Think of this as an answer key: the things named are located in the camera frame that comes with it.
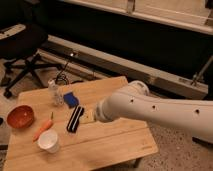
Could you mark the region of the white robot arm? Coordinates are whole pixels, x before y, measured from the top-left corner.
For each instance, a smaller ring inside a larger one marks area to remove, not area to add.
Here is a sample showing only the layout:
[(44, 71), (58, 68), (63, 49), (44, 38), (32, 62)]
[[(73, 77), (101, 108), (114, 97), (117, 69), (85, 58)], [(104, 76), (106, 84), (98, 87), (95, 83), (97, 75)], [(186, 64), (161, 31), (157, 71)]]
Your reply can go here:
[(141, 81), (132, 81), (99, 101), (94, 118), (101, 122), (119, 118), (149, 121), (213, 143), (213, 101), (151, 97)]

